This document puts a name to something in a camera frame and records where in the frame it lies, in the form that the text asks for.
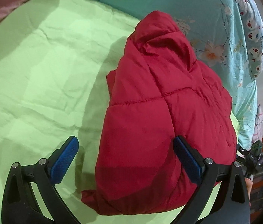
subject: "folded red garment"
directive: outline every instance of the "folded red garment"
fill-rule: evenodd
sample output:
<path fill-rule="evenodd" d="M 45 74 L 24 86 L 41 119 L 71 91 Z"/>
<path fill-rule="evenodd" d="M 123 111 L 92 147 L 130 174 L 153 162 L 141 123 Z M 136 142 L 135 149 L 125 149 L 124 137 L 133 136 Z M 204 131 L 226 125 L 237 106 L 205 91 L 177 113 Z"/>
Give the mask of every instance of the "folded red garment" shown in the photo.
<path fill-rule="evenodd" d="M 82 192 L 82 202 L 98 214 L 148 214 L 185 205 L 196 185 L 174 154 L 177 135 L 216 163 L 235 160 L 232 98 L 169 15 L 152 12 L 137 25 L 107 83 L 111 99 L 97 189 Z"/>

